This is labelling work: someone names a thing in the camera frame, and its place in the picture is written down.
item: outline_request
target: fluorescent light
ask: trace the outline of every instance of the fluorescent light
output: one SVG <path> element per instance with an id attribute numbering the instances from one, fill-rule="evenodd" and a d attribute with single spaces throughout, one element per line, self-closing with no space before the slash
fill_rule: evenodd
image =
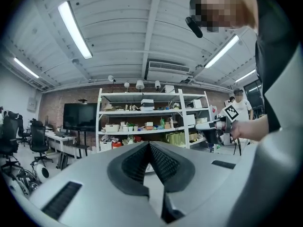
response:
<path id="1" fill-rule="evenodd" d="M 250 73 L 247 73 L 245 76 L 239 78 L 238 80 L 236 80 L 236 82 L 241 81 L 242 79 L 248 77 L 249 75 L 251 75 L 252 73 L 254 73 L 256 71 L 256 69 L 252 70 Z"/>
<path id="2" fill-rule="evenodd" d="M 253 90 L 256 90 L 257 88 L 259 88 L 261 85 L 257 86 L 257 87 L 254 87 L 253 89 L 249 90 L 249 92 L 253 91 Z"/>
<path id="3" fill-rule="evenodd" d="M 220 50 L 219 53 L 216 54 L 215 57 L 213 57 L 205 66 L 206 69 L 210 68 L 212 65 L 214 65 L 230 48 L 234 46 L 234 44 L 237 43 L 239 40 L 239 37 L 236 35 L 232 40 L 228 42 L 226 46 L 224 46 L 223 49 Z"/>
<path id="4" fill-rule="evenodd" d="M 70 32 L 72 39 L 74 40 L 76 46 L 80 50 L 83 57 L 85 59 L 92 58 L 92 55 L 91 55 L 88 47 L 86 46 L 86 44 L 80 34 L 80 31 L 76 25 L 76 22 L 72 15 L 71 7 L 70 7 L 69 3 L 64 2 L 63 4 L 61 4 L 58 7 L 58 10 L 63 19 L 63 22 L 65 23 L 65 26 L 66 26 L 68 32 Z"/>
<path id="5" fill-rule="evenodd" d="M 39 76 L 35 73 L 33 73 L 29 68 L 27 68 L 21 61 L 19 61 L 16 57 L 14 58 L 14 61 L 17 62 L 19 66 L 24 68 L 26 71 L 28 71 L 30 74 L 32 74 L 35 78 L 39 78 Z"/>

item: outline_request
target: person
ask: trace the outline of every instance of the person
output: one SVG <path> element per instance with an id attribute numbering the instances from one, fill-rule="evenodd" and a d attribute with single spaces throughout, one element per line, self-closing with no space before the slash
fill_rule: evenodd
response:
<path id="1" fill-rule="evenodd" d="M 235 108 L 235 110 L 238 112 L 238 116 L 236 120 L 238 121 L 247 121 L 248 119 L 252 120 L 253 118 L 253 110 L 250 105 L 250 102 L 247 99 L 243 98 L 243 90 L 235 89 L 233 91 L 235 94 L 235 101 L 233 101 L 232 106 Z"/>
<path id="2" fill-rule="evenodd" d="M 235 100 L 236 100 L 236 98 L 235 98 L 234 96 L 231 96 L 231 97 L 229 98 L 229 101 L 230 101 L 231 104 L 232 104 L 233 101 L 235 101 Z"/>
<path id="3" fill-rule="evenodd" d="M 218 27 L 237 29 L 248 26 L 255 31 L 256 71 L 262 82 L 263 96 L 299 45 L 297 34 L 275 0 L 190 0 L 190 14 L 186 22 L 197 37 L 202 37 L 201 27 L 215 32 Z M 264 106 L 267 115 L 252 121 L 233 123 L 234 139 L 260 141 L 269 132 L 279 130 L 279 121 L 266 96 Z"/>

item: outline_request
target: bottle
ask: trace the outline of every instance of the bottle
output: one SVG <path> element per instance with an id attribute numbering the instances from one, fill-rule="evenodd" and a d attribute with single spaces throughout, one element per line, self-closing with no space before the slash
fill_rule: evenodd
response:
<path id="1" fill-rule="evenodd" d="M 164 128 L 164 125 L 165 125 L 165 121 L 164 121 L 164 119 L 161 117 L 161 119 L 160 119 L 160 125 Z"/>
<path id="2" fill-rule="evenodd" d="M 169 122 L 170 122 L 170 128 L 173 129 L 174 128 L 174 122 L 172 120 L 172 118 L 169 118 Z"/>

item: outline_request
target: office chair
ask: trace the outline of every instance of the office chair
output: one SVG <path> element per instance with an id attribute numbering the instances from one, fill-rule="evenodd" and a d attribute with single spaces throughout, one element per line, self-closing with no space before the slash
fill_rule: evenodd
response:
<path id="1" fill-rule="evenodd" d="M 9 167 L 9 173 L 11 173 L 13 166 L 22 168 L 13 155 L 13 153 L 16 153 L 18 150 L 16 139 L 18 130 L 17 115 L 16 113 L 8 112 L 8 115 L 3 118 L 3 137 L 0 140 L 0 154 L 4 155 L 7 161 L 1 166 L 1 170 L 3 171 L 4 168 Z"/>
<path id="2" fill-rule="evenodd" d="M 45 161 L 51 161 L 52 159 L 47 158 L 46 155 L 42 156 L 42 153 L 46 152 L 48 150 L 48 145 L 45 142 L 45 127 L 44 126 L 36 126 L 31 125 L 30 130 L 32 132 L 32 144 L 30 146 L 30 149 L 33 152 L 39 153 L 40 156 L 34 157 L 34 161 L 31 164 L 34 164 L 35 162 L 42 161 L 43 165 L 45 166 Z"/>
<path id="3" fill-rule="evenodd" d="M 23 143 L 24 147 L 25 147 L 25 143 L 28 143 L 30 147 L 30 141 L 27 139 L 27 137 L 30 137 L 31 134 L 28 132 L 24 133 L 23 117 L 20 114 L 18 116 L 18 126 L 19 126 L 18 136 L 21 137 L 21 139 L 18 139 L 19 140 L 18 143 Z"/>

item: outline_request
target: black monitor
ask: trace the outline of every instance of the black monitor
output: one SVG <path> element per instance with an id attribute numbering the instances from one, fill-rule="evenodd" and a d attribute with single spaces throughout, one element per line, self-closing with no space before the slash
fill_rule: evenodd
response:
<path id="1" fill-rule="evenodd" d="M 75 131 L 96 130 L 97 103 L 64 104 L 63 128 Z"/>

